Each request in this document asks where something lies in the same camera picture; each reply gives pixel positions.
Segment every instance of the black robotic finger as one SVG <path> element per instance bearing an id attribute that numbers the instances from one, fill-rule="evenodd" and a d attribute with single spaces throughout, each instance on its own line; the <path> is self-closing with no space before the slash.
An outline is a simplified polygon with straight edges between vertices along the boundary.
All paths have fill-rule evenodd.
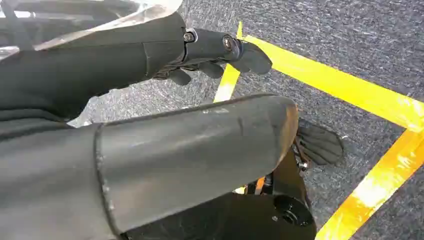
<path id="1" fill-rule="evenodd" d="M 252 72 L 263 75 L 271 70 L 273 66 L 272 61 L 258 46 L 249 42 L 244 42 L 243 49 L 244 53 L 241 57 L 241 61 Z"/>
<path id="2" fill-rule="evenodd" d="M 240 59 L 238 61 L 234 61 L 230 63 L 235 69 L 237 69 L 240 73 L 248 73 L 250 72 L 250 68 L 248 68 L 245 63 L 243 62 L 243 59 Z"/>
<path id="3" fill-rule="evenodd" d="M 211 79 L 219 79 L 224 74 L 224 70 L 221 66 L 208 61 L 200 63 L 198 68 Z"/>
<path id="4" fill-rule="evenodd" d="M 249 42 L 242 43 L 241 58 L 229 63 L 242 73 L 252 71 L 259 75 L 268 73 L 273 66 L 268 56 L 259 47 Z"/>
<path id="5" fill-rule="evenodd" d="M 185 86 L 190 83 L 192 77 L 189 76 L 185 71 L 176 69 L 169 72 L 169 79 L 180 86 Z"/>

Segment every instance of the robotic hand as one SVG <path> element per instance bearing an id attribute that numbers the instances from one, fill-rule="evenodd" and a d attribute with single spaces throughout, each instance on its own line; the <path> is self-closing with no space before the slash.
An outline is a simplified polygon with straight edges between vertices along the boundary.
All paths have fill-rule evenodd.
<path id="1" fill-rule="evenodd" d="M 262 75 L 270 71 L 272 62 L 256 45 L 243 42 L 222 32 L 188 28 L 183 35 L 185 54 L 181 62 L 167 65 L 154 78 L 171 79 L 187 85 L 191 77 L 186 71 L 202 71 L 212 79 L 220 78 L 224 70 L 219 64 L 229 63 L 242 73 L 252 71 Z"/>
<path id="2" fill-rule="evenodd" d="M 221 228 L 209 224 L 202 209 L 225 215 L 223 205 L 200 205 L 200 211 L 195 206 L 214 205 L 224 195 L 234 211 L 211 219 L 250 236 L 230 231 L 224 239 L 303 232 L 313 239 L 315 223 L 291 151 L 298 112 L 288 98 L 261 94 L 76 129 L 65 124 L 91 97 L 111 89 L 151 78 L 186 85 L 190 77 L 184 71 L 219 78 L 223 63 L 257 74 L 272 66 L 257 46 L 226 33 L 187 29 L 177 13 L 2 59 L 2 238 L 143 239 L 162 231 L 166 237 L 160 239 L 218 239 L 214 232 Z M 263 195 L 230 193 L 272 171 Z M 183 211 L 191 209 L 195 217 Z M 170 221 L 167 226 L 177 233 L 168 235 L 158 220 Z"/>

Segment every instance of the yellow tape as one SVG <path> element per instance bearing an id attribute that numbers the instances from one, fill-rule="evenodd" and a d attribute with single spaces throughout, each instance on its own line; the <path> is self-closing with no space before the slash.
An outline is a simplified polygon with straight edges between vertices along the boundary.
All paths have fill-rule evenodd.
<path id="1" fill-rule="evenodd" d="M 349 239 L 424 163 L 424 103 L 253 36 L 242 37 L 241 23 L 237 37 L 260 47 L 275 70 L 407 129 L 316 236 Z M 239 74 L 227 66 L 215 101 L 230 98 Z"/>
<path id="2" fill-rule="evenodd" d="M 413 132 L 424 130 L 424 103 L 253 36 L 242 39 L 260 47 L 275 70 Z"/>
<path id="3" fill-rule="evenodd" d="M 231 98 L 239 75 L 240 72 L 237 71 L 237 69 L 235 69 L 230 64 L 226 65 L 224 74 L 221 78 L 221 83 L 218 86 L 218 90 L 215 94 L 215 99 L 213 100 L 214 103 L 226 101 Z"/>
<path id="4" fill-rule="evenodd" d="M 406 130 L 316 235 L 348 240 L 424 163 L 424 132 Z"/>

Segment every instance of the joint screw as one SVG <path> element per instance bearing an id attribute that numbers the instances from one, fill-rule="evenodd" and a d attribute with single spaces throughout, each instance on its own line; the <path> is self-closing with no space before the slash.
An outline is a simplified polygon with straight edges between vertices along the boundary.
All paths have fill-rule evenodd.
<path id="1" fill-rule="evenodd" d="M 195 35 L 191 32 L 184 33 L 184 42 L 192 43 L 196 40 Z"/>
<path id="2" fill-rule="evenodd" d="M 308 163 L 307 163 L 307 162 L 301 162 L 301 163 L 299 163 L 298 167 L 299 167 L 302 171 L 306 171 L 306 170 L 308 170 L 309 165 L 308 165 Z"/>
<path id="3" fill-rule="evenodd" d="M 230 36 L 225 36 L 224 38 L 223 38 L 223 43 L 224 43 L 224 47 L 228 50 L 228 51 L 231 51 L 232 49 L 233 49 L 233 45 L 232 45 L 232 38 L 230 37 Z"/>

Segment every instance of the robotic arm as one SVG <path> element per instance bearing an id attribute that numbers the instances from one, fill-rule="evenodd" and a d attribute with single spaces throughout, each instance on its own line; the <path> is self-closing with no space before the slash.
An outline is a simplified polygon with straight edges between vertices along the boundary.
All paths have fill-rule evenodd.
<path id="1" fill-rule="evenodd" d="M 183 70 L 219 78 L 220 63 L 258 74 L 272 65 L 255 45 L 187 29 L 178 14 L 0 61 L 2 238 L 123 238 L 281 166 L 298 128 L 295 103 L 281 96 L 78 129 L 65 124 L 93 96 L 151 78 L 185 85 Z M 288 162 L 297 173 L 294 157 Z M 289 210 L 296 224 L 314 228 L 298 177 L 280 189 L 309 214 Z M 290 199 L 283 208 L 293 206 Z"/>

